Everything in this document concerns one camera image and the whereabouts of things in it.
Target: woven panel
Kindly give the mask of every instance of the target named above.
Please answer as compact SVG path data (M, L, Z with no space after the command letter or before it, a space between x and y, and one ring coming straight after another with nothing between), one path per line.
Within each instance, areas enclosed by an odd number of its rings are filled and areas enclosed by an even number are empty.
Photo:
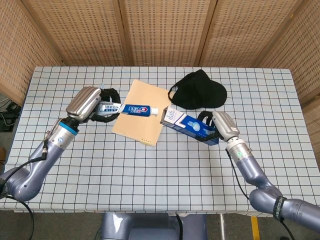
M22 105L35 66L60 65L14 0L0 1L0 91Z
M261 63L290 69L300 103L320 94L320 1L311 0Z
M126 0L138 66L193 66L210 0Z
M28 0L70 65L124 65L111 0Z
M251 67L297 0L221 0L201 66Z
M320 166L320 98L303 108L303 115L318 166Z

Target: toothpaste box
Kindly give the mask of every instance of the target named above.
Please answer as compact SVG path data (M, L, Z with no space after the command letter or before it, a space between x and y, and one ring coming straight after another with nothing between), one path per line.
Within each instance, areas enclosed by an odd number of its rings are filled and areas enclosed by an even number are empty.
M219 143L215 128L172 107L163 110L160 123L210 146Z

